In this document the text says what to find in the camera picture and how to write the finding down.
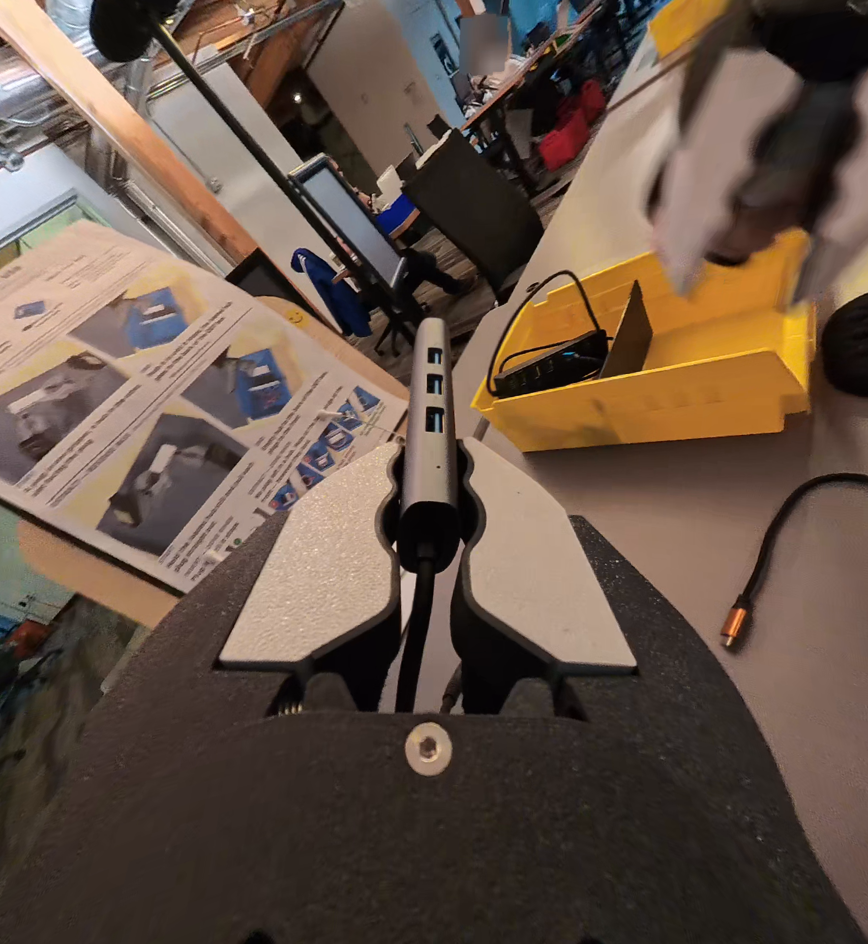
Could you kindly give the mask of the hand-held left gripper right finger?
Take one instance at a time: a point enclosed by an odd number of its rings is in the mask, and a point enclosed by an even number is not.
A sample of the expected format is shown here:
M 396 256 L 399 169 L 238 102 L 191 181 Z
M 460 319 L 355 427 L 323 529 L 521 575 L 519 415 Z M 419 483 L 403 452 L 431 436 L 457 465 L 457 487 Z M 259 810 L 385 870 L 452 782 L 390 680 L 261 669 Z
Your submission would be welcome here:
M 568 513 L 533 478 L 464 438 L 473 506 L 451 600 L 451 642 L 482 678 L 629 675 L 637 661 Z

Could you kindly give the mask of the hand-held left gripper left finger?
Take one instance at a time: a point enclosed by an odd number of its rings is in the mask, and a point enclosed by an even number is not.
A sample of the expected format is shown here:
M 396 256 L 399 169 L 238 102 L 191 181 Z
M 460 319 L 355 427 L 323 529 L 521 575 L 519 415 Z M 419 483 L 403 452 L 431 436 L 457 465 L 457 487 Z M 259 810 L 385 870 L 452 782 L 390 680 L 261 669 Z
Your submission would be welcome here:
M 388 676 L 401 576 L 384 525 L 402 453 L 384 443 L 299 500 L 223 645 L 223 667 Z

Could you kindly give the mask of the yellow plastic bin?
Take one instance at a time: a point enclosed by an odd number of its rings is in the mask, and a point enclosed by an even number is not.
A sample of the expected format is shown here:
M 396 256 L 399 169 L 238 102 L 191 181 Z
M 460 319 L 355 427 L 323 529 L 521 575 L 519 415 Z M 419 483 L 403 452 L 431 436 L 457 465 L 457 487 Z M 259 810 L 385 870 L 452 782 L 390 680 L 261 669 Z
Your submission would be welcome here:
M 671 1 L 649 20 L 648 33 L 663 60 L 701 35 L 722 16 L 729 1 Z
M 584 277 L 608 334 L 639 283 L 653 332 L 640 370 L 510 398 L 483 380 L 471 406 L 522 452 L 780 432 L 810 408 L 814 306 L 789 305 L 807 249 L 789 230 L 743 267 L 706 264 L 686 297 L 653 253 Z

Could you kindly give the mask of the slim grey usb hub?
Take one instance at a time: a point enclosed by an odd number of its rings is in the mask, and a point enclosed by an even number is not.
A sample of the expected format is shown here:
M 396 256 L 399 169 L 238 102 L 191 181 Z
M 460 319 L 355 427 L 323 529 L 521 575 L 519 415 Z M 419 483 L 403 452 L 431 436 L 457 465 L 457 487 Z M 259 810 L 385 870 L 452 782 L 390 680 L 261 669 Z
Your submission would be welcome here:
M 473 457 L 454 423 L 450 332 L 424 319 L 413 349 L 397 551 L 404 571 L 439 574 L 474 534 Z

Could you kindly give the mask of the black monitor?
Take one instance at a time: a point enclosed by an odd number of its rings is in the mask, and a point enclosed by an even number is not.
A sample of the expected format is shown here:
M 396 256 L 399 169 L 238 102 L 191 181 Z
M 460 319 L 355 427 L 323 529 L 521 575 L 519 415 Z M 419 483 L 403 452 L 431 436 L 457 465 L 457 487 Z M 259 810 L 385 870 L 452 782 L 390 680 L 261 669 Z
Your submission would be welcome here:
M 395 295 L 406 272 L 404 255 L 333 160 L 320 154 L 290 171 L 288 179 L 369 276 L 389 295 Z
M 225 280 L 247 295 L 256 298 L 279 298 L 308 313 L 311 312 L 307 299 L 299 292 L 297 286 L 278 266 L 275 266 L 260 247 L 237 265 Z
M 403 184 L 403 193 L 473 263 L 497 304 L 508 301 L 545 231 L 528 197 L 456 128 Z

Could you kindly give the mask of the instruction poster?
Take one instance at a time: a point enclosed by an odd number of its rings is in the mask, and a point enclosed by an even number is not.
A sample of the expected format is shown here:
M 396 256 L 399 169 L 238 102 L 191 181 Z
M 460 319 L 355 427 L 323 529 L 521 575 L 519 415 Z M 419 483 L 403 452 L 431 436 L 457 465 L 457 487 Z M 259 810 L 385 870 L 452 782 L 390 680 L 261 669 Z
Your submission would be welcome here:
M 404 386 L 320 327 L 69 226 L 0 271 L 0 504 L 188 592 L 406 419 Z

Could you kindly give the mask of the blue bag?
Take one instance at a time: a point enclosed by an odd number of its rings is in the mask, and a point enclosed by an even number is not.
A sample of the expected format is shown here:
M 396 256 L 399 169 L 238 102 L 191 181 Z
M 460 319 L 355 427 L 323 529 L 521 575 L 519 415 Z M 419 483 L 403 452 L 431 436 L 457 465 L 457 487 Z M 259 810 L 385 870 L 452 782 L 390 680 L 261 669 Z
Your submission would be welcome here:
M 293 252 L 290 265 L 310 279 L 343 336 L 371 336 L 369 309 L 357 291 L 344 278 L 337 278 L 339 274 L 322 257 L 301 247 Z

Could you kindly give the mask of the black disc on pole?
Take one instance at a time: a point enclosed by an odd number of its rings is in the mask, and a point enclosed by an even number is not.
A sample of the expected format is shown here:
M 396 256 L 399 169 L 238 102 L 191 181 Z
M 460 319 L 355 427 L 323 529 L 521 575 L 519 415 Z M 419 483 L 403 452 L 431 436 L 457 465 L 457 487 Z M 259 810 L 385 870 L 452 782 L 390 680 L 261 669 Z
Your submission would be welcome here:
M 369 264 L 352 253 L 355 242 L 348 236 L 339 236 L 333 224 L 327 223 L 314 200 L 287 177 L 269 157 L 251 132 L 239 121 L 216 91 L 208 85 L 197 68 L 192 65 L 167 26 L 176 5 L 173 2 L 93 2 L 90 12 L 89 32 L 97 50 L 113 62 L 128 63 L 144 56 L 156 41 L 168 53 L 215 114 L 238 138 L 240 144 L 264 170 L 268 177 L 286 195 L 310 227 L 329 246 L 337 250 L 346 269 L 355 278 L 360 288 L 378 301 L 389 322 L 413 341 L 414 335 L 393 300 L 392 289 L 382 288 L 381 276 L 369 272 Z

